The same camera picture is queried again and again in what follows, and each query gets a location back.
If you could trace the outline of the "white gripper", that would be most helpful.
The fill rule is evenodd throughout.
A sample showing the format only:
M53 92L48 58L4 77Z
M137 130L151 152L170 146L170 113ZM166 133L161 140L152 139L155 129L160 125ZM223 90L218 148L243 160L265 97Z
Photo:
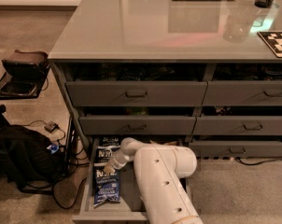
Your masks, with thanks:
M104 167L104 171L107 174L114 174L116 170L120 170L131 160L132 157L130 155L123 153L119 149L112 154L108 163Z

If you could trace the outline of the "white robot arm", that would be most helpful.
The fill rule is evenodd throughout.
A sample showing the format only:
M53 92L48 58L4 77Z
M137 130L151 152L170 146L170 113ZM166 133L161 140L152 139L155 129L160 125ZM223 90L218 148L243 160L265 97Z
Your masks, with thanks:
M124 138L105 172L134 163L134 175L150 224L204 224L180 183L196 170L197 159L188 147L144 143Z

